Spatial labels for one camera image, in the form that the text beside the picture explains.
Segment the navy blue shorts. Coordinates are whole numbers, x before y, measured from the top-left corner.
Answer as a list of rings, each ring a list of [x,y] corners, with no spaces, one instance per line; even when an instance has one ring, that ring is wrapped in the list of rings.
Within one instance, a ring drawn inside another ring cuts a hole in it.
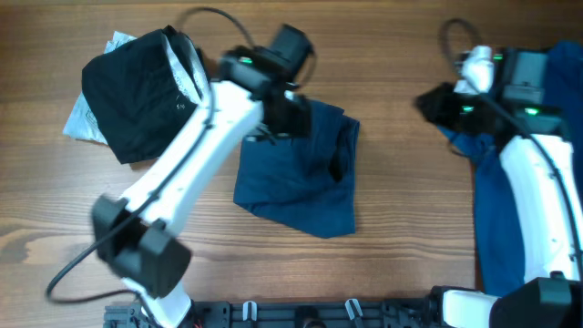
[[[356,233],[359,132],[342,108],[314,100],[308,138],[242,142],[233,202],[315,237]]]

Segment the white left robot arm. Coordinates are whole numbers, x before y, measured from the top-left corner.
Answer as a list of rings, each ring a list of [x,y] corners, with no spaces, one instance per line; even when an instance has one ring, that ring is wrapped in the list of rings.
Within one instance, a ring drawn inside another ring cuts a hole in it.
[[[285,25],[269,46],[227,51],[215,81],[187,36],[171,31],[159,42],[187,118],[141,179],[92,209],[97,256],[137,296],[124,321],[107,309],[107,327],[193,326],[182,284],[191,253],[179,235],[199,195],[242,139],[305,138],[311,130],[310,105],[295,84],[313,52],[302,31]]]

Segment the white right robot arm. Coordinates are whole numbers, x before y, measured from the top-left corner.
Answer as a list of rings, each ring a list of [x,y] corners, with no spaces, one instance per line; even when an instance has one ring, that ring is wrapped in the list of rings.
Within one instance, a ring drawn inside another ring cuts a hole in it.
[[[448,327],[582,324],[582,49],[476,46],[416,107],[476,166],[482,292],[445,288]]]

